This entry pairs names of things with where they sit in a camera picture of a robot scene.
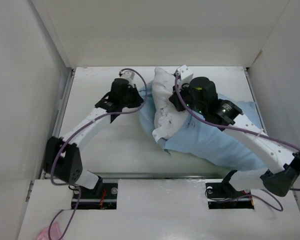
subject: white cloth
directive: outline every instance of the white cloth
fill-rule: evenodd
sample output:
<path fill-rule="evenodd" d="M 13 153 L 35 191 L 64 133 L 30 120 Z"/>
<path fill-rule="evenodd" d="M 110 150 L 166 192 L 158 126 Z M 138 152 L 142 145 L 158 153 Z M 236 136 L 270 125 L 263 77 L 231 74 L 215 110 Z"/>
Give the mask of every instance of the white cloth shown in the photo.
<path fill-rule="evenodd" d="M 175 85 L 175 77 L 156 67 L 152 83 L 152 96 L 155 105 L 154 127 L 152 136 L 156 142 L 159 139 L 169 139 L 184 124 L 189 116 L 187 111 L 177 111 L 175 106 L 169 101 Z"/>

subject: light blue fabric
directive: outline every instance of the light blue fabric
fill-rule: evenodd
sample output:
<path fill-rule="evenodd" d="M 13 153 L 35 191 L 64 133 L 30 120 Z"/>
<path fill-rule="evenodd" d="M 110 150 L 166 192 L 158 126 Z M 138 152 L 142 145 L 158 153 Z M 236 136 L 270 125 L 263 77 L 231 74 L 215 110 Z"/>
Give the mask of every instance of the light blue fabric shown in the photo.
<path fill-rule="evenodd" d="M 156 107 L 151 93 L 152 82 L 148 83 L 148 101 L 139 111 L 139 121 L 145 133 L 152 137 L 155 129 L 154 119 Z M 144 89 L 139 91 L 145 97 Z M 254 102 L 233 101 L 218 94 L 220 99 L 230 100 L 242 109 L 244 114 L 259 128 L 262 127 Z M 158 144 L 164 150 L 191 153 L 199 158 L 207 159 L 217 166 L 230 170 L 249 171 L 265 168 L 266 165 L 241 142 L 220 131 L 216 127 L 206 125 L 191 115 L 183 126 L 168 140 L 160 139 Z"/>

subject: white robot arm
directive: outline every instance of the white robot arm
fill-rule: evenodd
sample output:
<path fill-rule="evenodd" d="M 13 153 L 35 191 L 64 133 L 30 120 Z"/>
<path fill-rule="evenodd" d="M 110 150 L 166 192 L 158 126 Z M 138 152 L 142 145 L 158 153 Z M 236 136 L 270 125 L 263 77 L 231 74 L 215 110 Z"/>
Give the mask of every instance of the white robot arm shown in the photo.
<path fill-rule="evenodd" d="M 205 121 L 219 126 L 224 133 L 234 137 L 255 153 L 267 166 L 251 171 L 231 171 L 220 182 L 206 181 L 206 187 L 213 198 L 235 198 L 239 192 L 249 189 L 266 188 L 271 193 L 284 197 L 300 175 L 300 152 L 293 152 L 281 144 L 262 138 L 268 136 L 256 127 L 242 110 L 233 102 L 218 99 L 215 84 L 206 77 L 193 78 L 193 73 L 186 65 L 179 67 L 178 88 L 186 105 L 202 114 Z M 178 111 L 184 111 L 175 88 L 169 100 Z M 238 131 L 244 129 L 258 135 Z"/>
<path fill-rule="evenodd" d="M 96 195 L 99 193 L 102 179 L 83 167 L 80 153 L 101 129 L 111 124 L 122 113 L 123 108 L 137 108 L 144 102 L 133 84 L 134 76 L 133 71 L 122 72 L 120 77 L 112 82 L 110 92 L 95 104 L 94 109 L 82 122 L 61 137 L 53 136 L 47 141 L 43 161 L 46 173 L 51 173 L 59 150 L 68 142 L 53 169 L 54 176 L 70 185 L 92 190 Z M 98 119 L 107 113 L 114 114 Z"/>

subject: pillow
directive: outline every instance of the pillow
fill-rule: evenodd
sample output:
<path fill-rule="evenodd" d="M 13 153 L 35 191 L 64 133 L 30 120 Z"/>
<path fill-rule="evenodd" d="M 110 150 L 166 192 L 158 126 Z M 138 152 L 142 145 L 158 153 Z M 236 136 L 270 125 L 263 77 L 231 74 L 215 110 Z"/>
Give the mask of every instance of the pillow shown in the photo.
<path fill-rule="evenodd" d="M 160 78 L 170 79 L 171 74 L 165 72 L 162 69 L 156 68 L 154 79 L 156 79 L 157 81 Z M 148 83 L 148 90 L 156 89 L 156 87 L 153 86 L 154 83 L 154 81 Z M 146 102 L 145 106 L 139 111 L 139 121 L 141 127 L 149 136 L 152 136 L 153 131 L 155 131 L 155 125 L 157 125 L 158 128 L 164 126 L 163 123 L 165 123 L 165 118 L 163 116 L 165 116 L 165 114 L 167 116 L 170 114 L 170 112 L 164 112 L 164 114 L 160 114 L 162 111 L 159 108 L 160 113 L 157 114 L 158 118 L 156 118 L 156 112 L 158 111 L 156 111 L 155 103 L 157 103 L 158 106 L 161 106 L 163 104 L 162 100 L 166 99 L 166 97 L 162 96 L 163 94 L 161 95 L 160 91 L 155 91 L 155 94 L 153 94 L 152 92 L 148 92 L 148 101 Z M 139 91 L 139 94 L 144 98 L 145 90 L 141 89 Z M 232 99 L 222 94 L 218 94 L 218 96 L 220 99 L 232 101 L 243 110 L 247 117 L 257 127 L 262 127 L 254 102 L 233 101 Z M 173 112 L 172 115 L 175 118 L 178 118 L 178 115 L 174 114 L 175 113 Z M 198 113 L 195 114 L 204 119 L 202 115 Z M 228 168 L 230 170 L 249 171 L 266 167 L 266 165 L 241 142 L 239 142 L 232 136 L 227 135 L 223 131 L 220 131 L 216 127 L 212 127 L 200 122 L 190 114 L 187 115 L 181 127 L 179 127 L 177 130 L 176 129 L 177 127 L 171 127 L 169 130 L 165 131 L 165 133 L 167 134 L 167 140 L 165 140 L 163 137 L 155 139 L 156 142 L 164 150 L 190 153 L 199 158 L 206 159 L 217 166 Z"/>

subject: white panel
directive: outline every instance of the white panel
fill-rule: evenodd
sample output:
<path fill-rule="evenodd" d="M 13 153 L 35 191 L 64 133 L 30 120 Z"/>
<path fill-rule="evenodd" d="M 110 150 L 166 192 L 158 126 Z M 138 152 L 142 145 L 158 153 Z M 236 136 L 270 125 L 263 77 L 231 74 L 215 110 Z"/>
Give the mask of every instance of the white panel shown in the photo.
<path fill-rule="evenodd" d="M 289 2 L 262 50 L 249 74 L 265 127 L 300 147 L 300 0 Z"/>
<path fill-rule="evenodd" d="M 38 181 L 44 184 L 30 198 L 19 240 L 35 239 L 50 224 L 58 210 L 43 200 L 50 203 L 52 193 L 55 205 L 65 209 L 70 206 L 67 186 Z M 253 193 L 277 204 L 265 192 Z M 278 199 L 283 212 L 270 209 L 258 199 L 254 200 L 255 210 L 209 210 L 202 180 L 120 180 L 117 210 L 78 210 L 64 239 L 300 240 L 300 213 L 292 192 Z M 57 218 L 61 231 L 71 213 L 64 211 Z"/>
<path fill-rule="evenodd" d="M 154 79 L 155 67 L 132 67 L 147 82 Z M 164 67 L 174 73 L 177 66 Z M 252 94 L 242 67 L 190 67 L 194 77 L 214 81 L 218 93 L 237 101 L 252 101 Z M 122 67 L 78 67 L 67 103 L 61 134 L 70 131 L 111 89 Z M 137 87 L 143 86 L 136 76 Z M 191 154 L 164 152 L 140 126 L 138 114 L 121 115 L 100 131 L 81 153 L 84 167 L 95 173 L 220 173 L 227 171 Z"/>
<path fill-rule="evenodd" d="M 72 67 L 249 67 L 288 1 L 44 0 Z"/>
<path fill-rule="evenodd" d="M 0 0 L 0 240 L 13 240 L 62 76 L 27 0 Z"/>

